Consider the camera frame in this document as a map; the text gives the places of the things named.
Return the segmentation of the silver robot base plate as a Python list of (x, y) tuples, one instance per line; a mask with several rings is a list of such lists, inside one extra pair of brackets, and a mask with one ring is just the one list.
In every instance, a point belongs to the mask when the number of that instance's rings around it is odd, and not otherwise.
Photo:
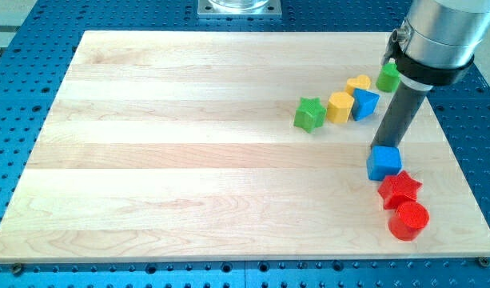
[(282, 15), (280, 0), (198, 0), (199, 18), (279, 18)]

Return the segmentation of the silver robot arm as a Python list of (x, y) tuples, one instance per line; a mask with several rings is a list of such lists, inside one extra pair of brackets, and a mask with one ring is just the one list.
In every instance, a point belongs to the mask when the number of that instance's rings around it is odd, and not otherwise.
[(391, 34), (401, 52), (422, 65), (465, 65), (490, 26), (490, 0), (413, 0)]

